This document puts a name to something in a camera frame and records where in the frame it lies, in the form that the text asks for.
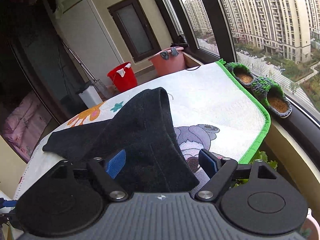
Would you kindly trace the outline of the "dark framed small window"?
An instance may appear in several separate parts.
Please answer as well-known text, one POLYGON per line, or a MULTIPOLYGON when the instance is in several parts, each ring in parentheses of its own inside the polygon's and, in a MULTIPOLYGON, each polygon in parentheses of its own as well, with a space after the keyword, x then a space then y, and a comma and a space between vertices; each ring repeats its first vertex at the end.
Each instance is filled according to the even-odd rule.
POLYGON ((139 0, 122 0, 108 7, 108 12, 135 62, 161 50, 139 0))

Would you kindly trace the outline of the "white rag on bucket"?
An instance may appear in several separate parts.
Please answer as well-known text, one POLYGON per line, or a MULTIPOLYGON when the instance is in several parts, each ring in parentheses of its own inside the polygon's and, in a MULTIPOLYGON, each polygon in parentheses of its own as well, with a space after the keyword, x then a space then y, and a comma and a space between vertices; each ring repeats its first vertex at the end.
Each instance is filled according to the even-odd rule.
POLYGON ((117 70, 116 72, 121 76, 124 77, 126 70, 131 68, 131 63, 126 64, 123 68, 120 68, 119 70, 117 70))

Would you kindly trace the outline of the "pink plastic bucket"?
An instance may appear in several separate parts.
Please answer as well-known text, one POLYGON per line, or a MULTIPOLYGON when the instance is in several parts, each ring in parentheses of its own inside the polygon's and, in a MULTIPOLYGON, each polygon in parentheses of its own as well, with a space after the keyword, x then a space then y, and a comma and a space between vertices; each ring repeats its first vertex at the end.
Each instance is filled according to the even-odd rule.
POLYGON ((183 47, 176 47, 176 48, 179 52, 179 55, 177 57, 171 56, 168 61, 165 61, 164 59, 161 58, 160 56, 161 51, 148 59, 154 66, 158 76, 164 76, 171 73, 179 72, 186 68, 186 64, 183 56, 183 47))

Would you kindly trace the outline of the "green knitted slipper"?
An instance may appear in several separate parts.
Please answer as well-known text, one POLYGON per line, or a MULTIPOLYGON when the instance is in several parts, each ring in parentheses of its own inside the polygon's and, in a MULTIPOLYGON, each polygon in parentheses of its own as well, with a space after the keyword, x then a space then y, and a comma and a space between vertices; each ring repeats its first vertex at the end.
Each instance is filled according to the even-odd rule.
POLYGON ((248 67, 242 63, 230 62, 225 64, 225 68, 242 86, 251 88, 254 76, 248 67))
POLYGON ((292 113, 292 106, 281 86, 269 77, 256 77, 251 84, 254 97, 269 111, 280 118, 292 113))

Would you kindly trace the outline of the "black knit garment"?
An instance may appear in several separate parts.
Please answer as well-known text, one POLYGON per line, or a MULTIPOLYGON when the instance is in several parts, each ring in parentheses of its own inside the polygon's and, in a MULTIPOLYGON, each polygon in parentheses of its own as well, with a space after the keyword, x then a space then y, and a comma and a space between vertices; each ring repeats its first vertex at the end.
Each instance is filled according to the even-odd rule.
POLYGON ((124 150, 115 181, 130 193, 187 192, 199 184, 177 143, 162 87, 135 95, 110 120, 52 133, 42 149, 73 163, 124 150))

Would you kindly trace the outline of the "near green knitted slipper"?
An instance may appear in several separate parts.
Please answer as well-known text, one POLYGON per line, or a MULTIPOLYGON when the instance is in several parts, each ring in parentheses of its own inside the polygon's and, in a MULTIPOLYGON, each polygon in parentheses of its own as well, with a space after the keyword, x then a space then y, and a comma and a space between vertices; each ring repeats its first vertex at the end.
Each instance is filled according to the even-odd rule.
POLYGON ((256 77, 251 84, 254 97, 269 111, 280 118, 292 113, 292 106, 281 86, 269 77, 256 77))

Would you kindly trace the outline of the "white mop bucket bin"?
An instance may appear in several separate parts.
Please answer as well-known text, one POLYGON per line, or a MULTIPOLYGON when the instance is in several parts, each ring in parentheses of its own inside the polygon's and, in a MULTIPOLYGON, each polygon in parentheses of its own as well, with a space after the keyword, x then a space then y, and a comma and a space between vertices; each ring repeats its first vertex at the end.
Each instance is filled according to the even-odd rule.
POLYGON ((91 81, 87 81, 84 85, 82 85, 76 91, 76 94, 80 96, 87 108, 92 108, 100 103, 103 103, 91 81))

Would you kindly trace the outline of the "cartoon play mat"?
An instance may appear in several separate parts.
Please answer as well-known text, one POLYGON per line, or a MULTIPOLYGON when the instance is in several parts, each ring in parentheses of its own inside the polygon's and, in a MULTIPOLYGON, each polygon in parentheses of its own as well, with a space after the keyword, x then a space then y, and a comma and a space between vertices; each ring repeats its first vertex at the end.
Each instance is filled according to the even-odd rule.
MULTIPOLYGON (((112 119, 135 95, 146 89, 167 91, 177 143, 189 168, 199 180, 195 194, 209 181, 199 165, 199 152, 208 150, 218 158, 239 163, 251 161, 270 129, 270 115, 221 62, 159 77, 123 92, 69 119, 52 133, 112 119)), ((47 171, 64 158, 44 152, 49 133, 35 148, 18 185, 20 198, 47 171)))

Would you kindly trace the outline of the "grey rag on pink bucket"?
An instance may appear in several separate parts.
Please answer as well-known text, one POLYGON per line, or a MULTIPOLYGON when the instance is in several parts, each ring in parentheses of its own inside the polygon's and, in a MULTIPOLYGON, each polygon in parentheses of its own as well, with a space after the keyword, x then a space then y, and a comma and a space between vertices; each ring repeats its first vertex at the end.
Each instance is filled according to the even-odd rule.
POLYGON ((161 58, 164 59, 165 61, 168 61, 171 56, 177 57, 178 55, 179 55, 179 52, 176 47, 171 47, 167 50, 160 52, 161 58))

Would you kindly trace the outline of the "pink bedding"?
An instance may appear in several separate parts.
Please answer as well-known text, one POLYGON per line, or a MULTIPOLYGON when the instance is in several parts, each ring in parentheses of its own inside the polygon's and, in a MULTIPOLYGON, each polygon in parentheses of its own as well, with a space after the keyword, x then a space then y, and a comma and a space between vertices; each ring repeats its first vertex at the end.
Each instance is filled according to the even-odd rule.
POLYGON ((18 156, 28 162, 51 119, 51 114, 31 91, 5 119, 1 133, 18 156))

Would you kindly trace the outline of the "red plastic bucket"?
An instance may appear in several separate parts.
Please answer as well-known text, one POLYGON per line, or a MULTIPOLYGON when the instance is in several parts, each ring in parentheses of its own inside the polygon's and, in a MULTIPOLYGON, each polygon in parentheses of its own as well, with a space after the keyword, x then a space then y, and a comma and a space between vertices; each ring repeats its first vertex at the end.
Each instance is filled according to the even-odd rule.
POLYGON ((125 62, 117 67, 113 68, 111 71, 107 73, 107 76, 111 79, 112 83, 115 85, 116 89, 119 92, 125 92, 130 90, 136 86, 138 86, 137 79, 132 68, 127 69, 125 76, 121 77, 116 71, 120 68, 123 68, 129 62, 125 62))

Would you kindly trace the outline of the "far green knitted slipper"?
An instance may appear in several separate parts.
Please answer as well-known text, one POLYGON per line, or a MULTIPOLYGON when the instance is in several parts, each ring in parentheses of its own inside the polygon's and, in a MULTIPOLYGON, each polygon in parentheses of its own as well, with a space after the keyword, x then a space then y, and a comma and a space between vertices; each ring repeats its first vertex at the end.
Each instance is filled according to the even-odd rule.
POLYGON ((242 63, 230 62, 225 64, 225 68, 242 86, 251 88, 254 76, 248 67, 242 63))

